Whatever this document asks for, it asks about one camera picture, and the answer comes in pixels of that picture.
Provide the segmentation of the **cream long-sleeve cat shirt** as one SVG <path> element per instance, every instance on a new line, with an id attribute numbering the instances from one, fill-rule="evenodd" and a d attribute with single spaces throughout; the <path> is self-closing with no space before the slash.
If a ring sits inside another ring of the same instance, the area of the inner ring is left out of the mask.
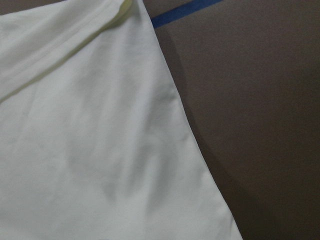
<path id="1" fill-rule="evenodd" d="M 0 17 L 3 240 L 239 240 L 141 0 Z"/>

